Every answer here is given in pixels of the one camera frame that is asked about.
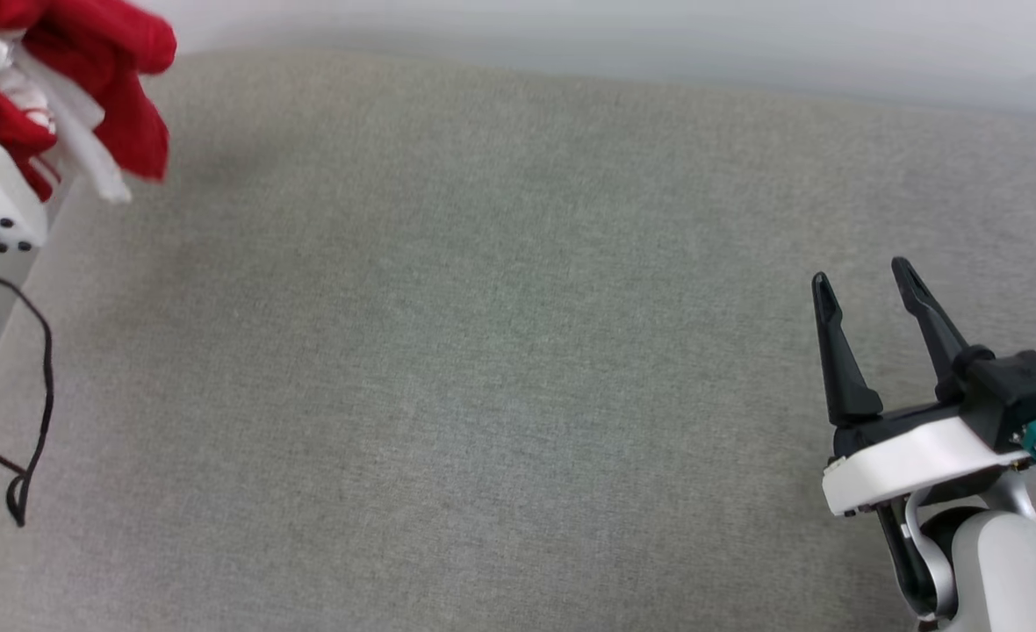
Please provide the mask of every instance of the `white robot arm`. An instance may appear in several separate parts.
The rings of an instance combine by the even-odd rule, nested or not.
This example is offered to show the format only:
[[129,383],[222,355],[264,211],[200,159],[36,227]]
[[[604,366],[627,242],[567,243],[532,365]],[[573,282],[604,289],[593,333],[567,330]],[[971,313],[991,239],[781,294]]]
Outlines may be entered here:
[[[936,369],[934,404],[883,412],[842,333],[830,280],[814,276],[834,457],[823,492],[835,515],[875,514],[919,629],[1036,631],[1036,352],[972,347],[908,260],[892,262]],[[987,506],[924,505],[979,496]]]

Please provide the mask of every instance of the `red and white fabric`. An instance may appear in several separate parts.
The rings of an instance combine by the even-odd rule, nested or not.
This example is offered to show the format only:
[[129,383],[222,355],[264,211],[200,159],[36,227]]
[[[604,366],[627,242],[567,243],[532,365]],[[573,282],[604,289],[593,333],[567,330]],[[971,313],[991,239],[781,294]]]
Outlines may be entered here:
[[164,177],[168,130],[140,75],[175,47],[166,21],[122,0],[0,0],[0,145],[39,198],[58,161],[113,201],[130,199],[121,168]]

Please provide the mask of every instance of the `black wire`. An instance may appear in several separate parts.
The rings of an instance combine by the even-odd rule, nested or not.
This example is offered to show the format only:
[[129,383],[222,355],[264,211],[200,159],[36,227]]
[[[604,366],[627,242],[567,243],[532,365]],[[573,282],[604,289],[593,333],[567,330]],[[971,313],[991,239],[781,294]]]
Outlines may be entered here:
[[26,476],[26,470],[20,465],[17,465],[15,461],[9,460],[7,457],[0,455],[0,465],[3,465],[8,470],[16,472],[19,476]]
[[49,420],[54,411],[54,335],[53,332],[49,331],[49,323],[46,321],[46,317],[30,303],[30,299],[23,293],[23,290],[20,290],[18,285],[1,278],[0,285],[15,292],[15,295],[27,306],[30,313],[33,313],[33,316],[35,316],[35,319],[41,325],[41,332],[46,341],[44,356],[41,356],[41,375],[44,375],[46,382],[46,404],[41,409],[41,425],[37,427],[37,444],[33,449],[33,455],[30,457],[30,462],[25,468],[21,468],[20,465],[0,455],[0,463],[5,468],[8,468],[8,470],[18,475],[15,477],[15,480],[11,480],[11,484],[7,485],[7,510],[11,513],[16,524],[26,526],[26,509],[27,498],[30,493],[30,480],[33,478],[33,470],[37,467],[37,460],[41,459],[41,452],[46,449],[46,434],[49,432]]

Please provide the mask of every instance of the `gray fabric surface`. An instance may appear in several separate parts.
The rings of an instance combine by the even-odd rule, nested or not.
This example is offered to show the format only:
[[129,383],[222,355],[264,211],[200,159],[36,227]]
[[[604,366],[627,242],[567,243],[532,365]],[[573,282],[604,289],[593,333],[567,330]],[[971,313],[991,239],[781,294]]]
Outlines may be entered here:
[[150,88],[169,183],[29,280],[0,629],[906,627],[819,489],[810,277],[890,408],[932,381],[894,255],[1036,348],[1036,120],[314,52]]

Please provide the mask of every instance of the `couch cushion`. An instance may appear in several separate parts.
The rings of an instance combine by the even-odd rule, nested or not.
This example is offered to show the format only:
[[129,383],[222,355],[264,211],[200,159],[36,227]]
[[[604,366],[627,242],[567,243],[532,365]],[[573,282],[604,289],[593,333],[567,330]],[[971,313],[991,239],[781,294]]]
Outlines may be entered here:
[[329,52],[150,91],[169,182],[28,283],[0,629],[906,627],[822,496],[810,278],[890,408],[932,382],[892,256],[1036,348],[1036,120]]

